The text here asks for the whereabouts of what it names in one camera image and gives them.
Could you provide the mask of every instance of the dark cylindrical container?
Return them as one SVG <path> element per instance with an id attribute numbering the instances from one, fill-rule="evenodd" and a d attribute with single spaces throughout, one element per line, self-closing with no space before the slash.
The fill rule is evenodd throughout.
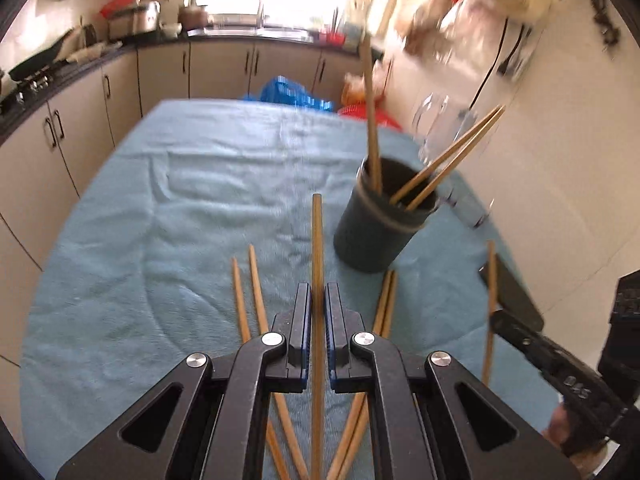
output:
<path id="1" fill-rule="evenodd" d="M 338 227 L 334 234 L 334 249 L 348 266 L 361 272 L 381 272 L 388 268 L 409 240 L 424 226 L 436 209 L 436 193 L 431 193 L 414 211 L 405 206 L 420 193 L 428 181 L 422 182 L 396 205 L 390 197 L 417 173 L 412 168 L 380 158 L 382 165 L 382 195 L 371 187 L 365 160 L 356 176 Z"/>

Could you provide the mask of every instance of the metal pivot bolt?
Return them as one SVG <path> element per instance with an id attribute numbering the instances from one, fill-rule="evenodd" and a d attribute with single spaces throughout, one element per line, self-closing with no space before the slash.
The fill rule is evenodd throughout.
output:
<path id="1" fill-rule="evenodd" d="M 451 364 L 451 356 L 438 350 L 431 354 L 431 362 L 436 366 L 449 366 Z"/>
<path id="2" fill-rule="evenodd" d="M 207 356 L 200 352 L 196 352 L 195 354 L 191 354 L 187 357 L 187 366 L 190 366 L 191 368 L 200 368 L 206 362 Z"/>
<path id="3" fill-rule="evenodd" d="M 277 332 L 267 332 L 262 336 L 262 342 L 267 346 L 276 346 L 282 343 L 282 336 Z"/>
<path id="4" fill-rule="evenodd" d="M 376 337 L 371 332 L 358 332 L 353 336 L 353 340 L 362 346 L 367 346 L 376 340 Z"/>

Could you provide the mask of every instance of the table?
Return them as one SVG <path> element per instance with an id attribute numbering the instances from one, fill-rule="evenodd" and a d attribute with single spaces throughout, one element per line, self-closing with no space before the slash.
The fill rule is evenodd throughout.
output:
<path id="1" fill-rule="evenodd" d="M 419 168 L 407 136 L 382 130 L 380 149 Z M 310 280 L 314 192 L 324 202 L 325 280 L 337 281 L 343 305 L 372 325 L 382 274 L 346 267 L 331 244 L 365 152 L 364 122 L 293 107 L 172 101 L 145 117 L 66 222 L 30 311 L 20 400 L 27 455 L 44 478 L 188 354 L 238 348 L 233 256 L 257 334 L 249 243 L 270 320 L 292 307 L 297 283 Z M 490 222 L 472 230 L 443 205 L 407 245 L 394 263 L 390 338 L 401 350 L 447 350 L 480 375 L 487 294 L 478 268 L 488 237 L 508 259 Z M 500 339 L 491 388 L 537 429 L 558 403 Z M 309 462 L 310 393 L 287 402 Z M 350 402 L 326 396 L 326 468 Z M 268 451 L 265 457 L 264 477 L 276 478 Z M 371 472 L 367 437 L 353 478 Z"/>

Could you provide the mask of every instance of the wooden chopstick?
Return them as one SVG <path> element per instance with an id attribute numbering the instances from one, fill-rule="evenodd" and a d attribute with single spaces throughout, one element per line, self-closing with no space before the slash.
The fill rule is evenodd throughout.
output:
<path id="1" fill-rule="evenodd" d="M 389 297 L 391 274 L 392 271 L 388 270 L 387 272 L 385 272 L 385 277 L 382 280 L 382 290 L 380 290 L 380 297 L 378 298 L 378 306 L 376 308 L 376 317 L 373 322 L 374 334 L 379 334 L 382 330 L 382 323 L 385 319 L 386 302 Z M 360 417 L 360 410 L 362 408 L 364 400 L 365 394 L 363 392 L 359 392 L 353 396 L 349 416 L 347 417 L 347 422 L 345 423 L 344 429 L 342 430 L 340 443 L 338 444 L 338 449 L 335 451 L 334 460 L 331 462 L 331 467 L 329 468 L 329 472 L 327 473 L 326 480 L 336 480 L 338 478 L 338 475 L 340 474 L 340 469 L 342 468 L 342 463 L 345 460 L 345 456 L 347 455 L 347 451 L 349 449 L 349 444 L 351 443 L 351 439 L 353 438 L 353 433 L 356 429 L 356 424 L 358 422 L 358 418 Z"/>
<path id="2" fill-rule="evenodd" d="M 488 253 L 488 279 L 487 289 L 489 300 L 487 302 L 487 322 L 486 346 L 484 347 L 484 361 L 482 362 L 482 384 L 489 385 L 491 378 L 491 367 L 494 362 L 494 331 L 491 330 L 491 314 L 495 312 L 498 303 L 498 266 L 495 257 L 495 242 L 488 240 L 486 243 Z"/>
<path id="3" fill-rule="evenodd" d="M 260 333 L 264 334 L 269 331 L 269 324 L 267 322 L 267 313 L 264 308 L 264 299 L 262 298 L 262 287 L 260 286 L 260 275 L 258 274 L 258 260 L 255 257 L 255 249 L 252 245 L 249 245 L 249 268 L 251 269 L 251 282 L 254 288 L 255 313 L 258 318 L 258 327 L 260 328 Z M 298 444 L 296 432 L 293 429 L 293 423 L 291 421 L 291 416 L 289 415 L 285 396 L 280 393 L 274 393 L 272 396 L 276 401 L 276 409 L 280 416 L 282 430 L 284 431 L 284 436 L 287 439 L 287 444 L 289 444 L 291 459 L 293 460 L 298 475 L 300 476 L 300 480 L 308 480 L 309 472 L 306 469 L 305 459 L 302 456 L 302 450 L 300 449 L 300 444 Z"/>
<path id="4" fill-rule="evenodd" d="M 311 295 L 313 365 L 311 367 L 311 480 L 322 480 L 324 452 L 324 253 L 322 246 L 322 195 L 312 199 Z"/>
<path id="5" fill-rule="evenodd" d="M 398 286 L 398 273 L 393 271 L 391 274 L 391 283 L 389 285 L 389 295 L 386 301 L 385 318 L 382 323 L 381 336 L 384 338 L 388 338 L 389 333 L 391 332 L 391 320 L 392 320 L 394 309 L 396 306 L 397 286 Z M 360 415 L 358 416 L 356 429 L 353 432 L 353 437 L 349 444 L 349 449 L 347 450 L 347 454 L 344 457 L 344 462 L 342 463 L 342 467 L 340 468 L 340 474 L 338 475 L 338 480 L 344 480 L 345 478 L 347 478 L 347 474 L 349 473 L 349 470 L 353 465 L 353 460 L 355 459 L 356 454 L 360 449 L 360 444 L 362 443 L 364 434 L 367 431 L 368 422 L 369 422 L 369 410 L 367 408 L 367 404 L 363 403 L 362 408 L 360 409 Z"/>
<path id="6" fill-rule="evenodd" d="M 231 268 L 234 282 L 234 293 L 236 296 L 236 310 L 238 311 L 238 323 L 240 325 L 240 335 L 242 337 L 242 342 L 246 343 L 251 339 L 251 331 L 249 330 L 249 322 L 246 319 L 246 310 L 244 309 L 244 295 L 242 294 L 240 269 L 238 268 L 238 261 L 235 258 L 231 258 Z M 266 440 L 280 480 L 290 480 L 289 471 L 287 470 L 287 465 L 284 462 L 284 457 L 280 450 L 280 446 L 278 445 L 276 433 L 270 420 L 267 421 Z"/>
<path id="7" fill-rule="evenodd" d="M 462 147 L 462 145 L 465 144 L 471 137 L 473 137 L 476 133 L 478 133 L 480 128 L 482 128 L 485 124 L 487 124 L 488 120 L 495 115 L 495 113 L 498 111 L 499 108 L 500 107 L 497 106 L 493 110 L 491 110 L 487 115 L 484 116 L 484 118 L 482 118 L 482 120 L 480 120 L 479 122 L 474 124 L 474 126 L 469 128 L 469 130 L 464 135 L 462 135 L 458 140 L 456 140 L 456 142 L 450 145 L 431 164 L 429 164 L 426 168 L 424 168 L 422 171 L 417 173 L 409 182 L 404 184 L 404 186 L 402 186 L 398 191 L 394 193 L 394 195 L 389 200 L 389 203 L 391 205 L 397 204 L 414 187 L 416 187 L 421 182 L 427 180 L 427 178 L 431 175 L 431 173 L 433 173 L 438 169 L 440 164 L 442 164 L 445 160 L 447 160 L 451 155 L 453 155 L 457 150 L 459 150 L 460 147 Z"/>
<path id="8" fill-rule="evenodd" d="M 415 210 L 422 203 L 422 201 L 425 198 L 427 198 L 438 187 L 438 185 L 444 180 L 444 178 L 449 173 L 451 173 L 451 171 L 456 169 L 456 166 L 460 162 L 462 162 L 462 160 L 469 154 L 469 152 L 476 146 L 476 144 L 480 142 L 480 140 L 482 140 L 484 135 L 494 126 L 494 124 L 497 122 L 497 120 L 501 117 L 503 113 L 504 113 L 504 106 L 501 106 L 500 108 L 498 108 L 498 111 L 494 115 L 492 115 L 491 118 L 489 118 L 486 124 L 482 128 L 480 128 L 478 133 L 476 133 L 475 136 L 473 136 L 471 140 L 469 140 L 469 142 L 453 158 L 453 160 L 450 161 L 449 164 L 447 164 L 444 170 L 442 170 L 440 174 L 436 178 L 434 178 L 427 187 L 425 187 L 420 193 L 418 193 L 417 197 L 411 200 L 409 205 L 406 207 L 407 211 Z"/>
<path id="9" fill-rule="evenodd" d="M 371 60 L 371 37 L 365 32 L 360 43 L 360 62 L 364 74 L 365 104 L 367 108 L 367 157 L 371 187 L 382 193 L 382 166 L 378 147 L 378 125 L 376 124 L 376 103 L 373 93 L 373 62 Z"/>

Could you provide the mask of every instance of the triangular cutout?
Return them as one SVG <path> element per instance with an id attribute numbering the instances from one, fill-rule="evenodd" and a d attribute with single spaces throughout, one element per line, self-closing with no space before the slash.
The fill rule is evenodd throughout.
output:
<path id="1" fill-rule="evenodd" d="M 484 402 L 471 387 L 465 383 L 458 383 L 456 393 L 482 451 L 491 451 L 516 438 L 516 429 Z"/>
<path id="2" fill-rule="evenodd" d="M 122 439 L 132 446 L 155 453 L 160 447 L 181 393 L 180 384 L 169 386 L 152 405 L 120 432 Z"/>

